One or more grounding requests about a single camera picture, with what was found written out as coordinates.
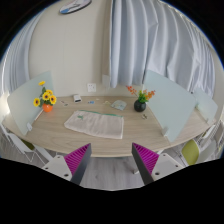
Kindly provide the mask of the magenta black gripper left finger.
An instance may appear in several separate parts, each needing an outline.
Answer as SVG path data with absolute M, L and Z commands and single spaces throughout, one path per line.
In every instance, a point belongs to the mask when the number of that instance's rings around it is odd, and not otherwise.
M 55 156 L 43 167 L 43 170 L 79 185 L 91 153 L 91 144 L 86 144 L 66 156 Z

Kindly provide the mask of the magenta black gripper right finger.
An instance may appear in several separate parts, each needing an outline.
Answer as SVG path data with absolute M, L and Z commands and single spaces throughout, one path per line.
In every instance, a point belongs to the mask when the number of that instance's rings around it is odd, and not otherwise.
M 137 143 L 132 144 L 132 155 L 145 185 L 183 169 L 167 153 L 157 154 Z

